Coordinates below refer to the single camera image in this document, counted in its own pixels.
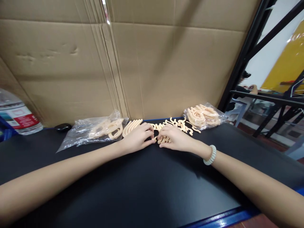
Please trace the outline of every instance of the white bead bracelet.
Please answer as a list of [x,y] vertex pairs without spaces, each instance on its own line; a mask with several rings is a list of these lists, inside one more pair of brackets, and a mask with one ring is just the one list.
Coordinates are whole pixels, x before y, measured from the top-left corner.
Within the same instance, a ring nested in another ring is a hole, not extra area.
[[211,158],[208,161],[205,161],[204,159],[205,165],[211,165],[216,156],[216,147],[214,145],[210,145],[210,147],[212,148]]

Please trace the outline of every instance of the black tabletop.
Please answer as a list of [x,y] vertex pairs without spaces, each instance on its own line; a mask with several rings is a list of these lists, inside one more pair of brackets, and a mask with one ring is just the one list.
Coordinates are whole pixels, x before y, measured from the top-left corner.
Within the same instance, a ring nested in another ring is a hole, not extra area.
[[[55,130],[42,130],[0,143],[0,184],[109,144],[92,143],[55,153],[64,137]],[[194,132],[193,137],[291,188],[304,183],[303,165],[230,124]],[[238,206],[251,204],[201,158],[154,144],[102,165],[14,226],[179,227]]]

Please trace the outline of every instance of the water bottle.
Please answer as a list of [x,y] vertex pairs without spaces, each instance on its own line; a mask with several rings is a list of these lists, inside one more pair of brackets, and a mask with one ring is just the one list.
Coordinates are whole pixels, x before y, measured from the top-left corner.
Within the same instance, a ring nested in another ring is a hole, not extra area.
[[15,95],[0,89],[0,116],[21,135],[30,135],[43,125]]

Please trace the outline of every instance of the cardboard box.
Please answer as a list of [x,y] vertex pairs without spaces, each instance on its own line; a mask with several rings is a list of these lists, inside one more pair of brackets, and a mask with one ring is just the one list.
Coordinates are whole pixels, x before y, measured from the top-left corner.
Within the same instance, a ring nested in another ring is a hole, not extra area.
[[259,0],[108,0],[130,117],[217,106]]
[[0,86],[45,126],[222,96],[259,0],[0,0]]
[[45,126],[121,109],[99,1],[0,1],[1,87]]

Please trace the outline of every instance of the clear plastic bag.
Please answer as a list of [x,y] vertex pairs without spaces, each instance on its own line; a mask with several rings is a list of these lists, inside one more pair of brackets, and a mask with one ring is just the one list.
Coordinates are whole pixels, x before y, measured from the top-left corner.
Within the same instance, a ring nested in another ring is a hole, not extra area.
[[74,145],[119,141],[128,119],[121,118],[120,112],[114,110],[108,117],[76,120],[57,152]]
[[226,122],[227,116],[210,103],[199,104],[184,110],[183,117],[198,130],[213,128]]

